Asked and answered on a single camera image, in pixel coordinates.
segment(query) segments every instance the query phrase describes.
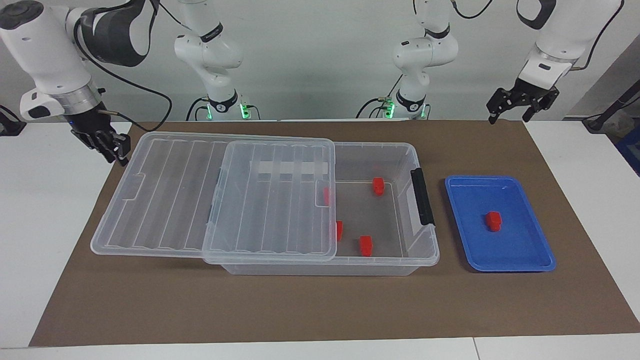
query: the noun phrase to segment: blue plastic tray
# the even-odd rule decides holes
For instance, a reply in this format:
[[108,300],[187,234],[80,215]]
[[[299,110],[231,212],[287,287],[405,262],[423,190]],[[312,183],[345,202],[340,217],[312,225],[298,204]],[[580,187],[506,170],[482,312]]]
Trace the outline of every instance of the blue plastic tray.
[[[445,180],[467,261],[482,272],[545,272],[556,268],[538,219],[520,183],[509,176],[449,176]],[[500,231],[484,222],[502,217]]]

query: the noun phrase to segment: cardboard sheet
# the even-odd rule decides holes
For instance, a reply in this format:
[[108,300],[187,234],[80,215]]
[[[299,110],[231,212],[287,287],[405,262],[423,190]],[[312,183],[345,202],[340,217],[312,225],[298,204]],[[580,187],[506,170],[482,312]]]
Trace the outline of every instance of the cardboard sheet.
[[[408,142],[425,171],[440,262],[408,277],[257,277],[199,259],[98,256],[89,242],[122,175],[115,166],[31,346],[640,332],[520,122],[200,122],[162,130]],[[135,143],[141,131],[132,127],[131,136]],[[471,269],[444,188],[454,174],[517,178],[557,268]]]

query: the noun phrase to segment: lid handle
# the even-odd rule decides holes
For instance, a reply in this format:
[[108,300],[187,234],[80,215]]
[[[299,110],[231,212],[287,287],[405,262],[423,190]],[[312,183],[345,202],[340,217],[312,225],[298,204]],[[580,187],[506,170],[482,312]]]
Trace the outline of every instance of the lid handle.
[[415,201],[418,204],[418,215],[420,216],[420,224],[433,224],[433,212],[429,203],[429,195],[427,194],[427,186],[424,183],[424,174],[422,168],[411,170],[411,181],[413,183],[413,192],[415,193]]

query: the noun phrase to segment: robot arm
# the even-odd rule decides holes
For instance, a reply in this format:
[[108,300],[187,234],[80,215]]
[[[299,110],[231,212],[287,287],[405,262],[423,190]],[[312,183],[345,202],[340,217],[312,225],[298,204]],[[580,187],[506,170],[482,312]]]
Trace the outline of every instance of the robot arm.
[[486,107],[493,124],[504,111],[517,106],[529,106],[523,120],[548,110],[559,91],[557,81],[565,76],[584,54],[587,46],[624,3],[623,0],[538,0],[540,11],[518,17],[529,27],[539,30],[535,46],[511,90],[499,88]]
[[0,37],[36,85],[22,96],[22,116],[34,120],[61,115],[87,147],[110,163],[125,165],[130,139],[118,134],[103,113],[103,90],[85,69],[72,42],[73,31],[80,29],[85,47],[100,61],[135,66],[148,53],[158,4],[130,0],[114,8],[69,10],[22,0],[0,10]]
[[418,117],[429,87],[424,69],[450,63],[458,55],[458,41],[450,34],[450,0],[420,0],[416,5],[416,18],[425,35],[405,40],[395,48],[394,64],[403,76],[394,101],[394,117]]
[[192,34],[175,39],[174,50],[178,59],[187,63],[202,79],[207,90],[209,113],[214,120],[246,119],[242,95],[231,82],[228,69],[242,64],[240,47],[223,32],[210,0],[179,0],[186,26]]

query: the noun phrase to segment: plastic storage box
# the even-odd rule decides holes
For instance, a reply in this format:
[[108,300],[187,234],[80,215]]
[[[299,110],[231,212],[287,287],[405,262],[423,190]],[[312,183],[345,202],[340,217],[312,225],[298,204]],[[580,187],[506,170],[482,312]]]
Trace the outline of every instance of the plastic storage box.
[[[434,225],[420,222],[417,167],[403,143],[150,133],[92,250],[204,258],[231,274],[408,275],[439,258]],[[384,178],[381,197],[374,177]],[[359,253],[361,235],[372,236],[371,257]]]
[[[335,161],[337,220],[343,221],[344,232],[334,258],[314,264],[269,261],[223,267],[236,275],[398,276],[435,265],[440,257],[435,227],[421,224],[413,189],[411,170],[420,167],[413,146],[337,142]],[[382,196],[372,190],[374,177],[384,179]],[[360,255],[361,235],[373,240],[371,257]],[[206,262],[220,263],[204,254]]]

